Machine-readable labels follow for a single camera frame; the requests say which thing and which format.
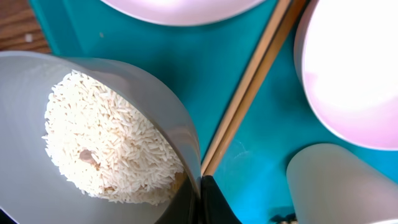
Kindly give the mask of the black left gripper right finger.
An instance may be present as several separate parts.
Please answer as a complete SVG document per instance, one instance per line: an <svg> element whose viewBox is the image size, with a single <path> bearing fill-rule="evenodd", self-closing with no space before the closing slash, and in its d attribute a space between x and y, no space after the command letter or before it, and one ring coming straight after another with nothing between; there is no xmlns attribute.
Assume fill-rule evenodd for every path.
<svg viewBox="0 0 398 224"><path fill-rule="evenodd" d="M201 217L205 224L241 224L213 176L201 178Z"/></svg>

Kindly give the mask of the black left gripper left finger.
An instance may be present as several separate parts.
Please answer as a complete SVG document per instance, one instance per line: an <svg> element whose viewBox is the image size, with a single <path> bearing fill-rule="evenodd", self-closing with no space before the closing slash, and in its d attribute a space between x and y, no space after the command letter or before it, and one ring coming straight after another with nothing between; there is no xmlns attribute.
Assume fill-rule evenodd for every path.
<svg viewBox="0 0 398 224"><path fill-rule="evenodd" d="M172 185L175 195L155 224L194 224L197 222L197 196L186 173L178 173Z"/></svg>

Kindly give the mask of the white rice pile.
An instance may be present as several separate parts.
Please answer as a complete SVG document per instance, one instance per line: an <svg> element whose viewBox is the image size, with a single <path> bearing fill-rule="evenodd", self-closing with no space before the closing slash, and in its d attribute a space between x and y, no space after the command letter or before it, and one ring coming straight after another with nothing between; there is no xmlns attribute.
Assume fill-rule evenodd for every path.
<svg viewBox="0 0 398 224"><path fill-rule="evenodd" d="M121 95L73 70L52 87L46 153L90 197L158 205L173 198L181 160L160 131Z"/></svg>

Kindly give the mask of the white cup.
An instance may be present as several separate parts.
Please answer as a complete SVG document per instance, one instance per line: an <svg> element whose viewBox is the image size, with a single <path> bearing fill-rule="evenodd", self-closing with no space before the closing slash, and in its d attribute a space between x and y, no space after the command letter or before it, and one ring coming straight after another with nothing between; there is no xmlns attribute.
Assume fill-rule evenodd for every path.
<svg viewBox="0 0 398 224"><path fill-rule="evenodd" d="M341 146L302 149L286 175L299 223L397 223L397 184Z"/></svg>

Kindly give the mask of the grey bowl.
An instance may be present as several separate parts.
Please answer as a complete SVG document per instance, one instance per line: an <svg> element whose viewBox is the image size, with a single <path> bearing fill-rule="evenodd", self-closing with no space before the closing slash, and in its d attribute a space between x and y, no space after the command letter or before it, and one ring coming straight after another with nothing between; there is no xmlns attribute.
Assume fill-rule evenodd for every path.
<svg viewBox="0 0 398 224"><path fill-rule="evenodd" d="M197 223L200 146L178 97L100 58L1 53L1 210L17 223Z"/></svg>

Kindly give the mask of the white bowl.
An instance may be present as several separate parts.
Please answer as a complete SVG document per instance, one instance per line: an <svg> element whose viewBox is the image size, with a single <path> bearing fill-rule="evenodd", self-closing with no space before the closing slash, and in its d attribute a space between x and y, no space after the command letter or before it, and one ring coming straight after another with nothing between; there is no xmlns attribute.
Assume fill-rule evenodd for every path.
<svg viewBox="0 0 398 224"><path fill-rule="evenodd" d="M329 131L357 146L397 149L397 0L310 1L294 64Z"/></svg>

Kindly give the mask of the brown food scrap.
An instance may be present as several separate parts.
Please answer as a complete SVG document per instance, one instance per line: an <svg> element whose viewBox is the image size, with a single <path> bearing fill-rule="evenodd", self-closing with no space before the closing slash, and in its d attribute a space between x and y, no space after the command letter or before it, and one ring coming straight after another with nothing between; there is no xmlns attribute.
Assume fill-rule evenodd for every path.
<svg viewBox="0 0 398 224"><path fill-rule="evenodd" d="M275 215L270 219L273 224L299 224L296 214L291 213L286 216Z"/></svg>

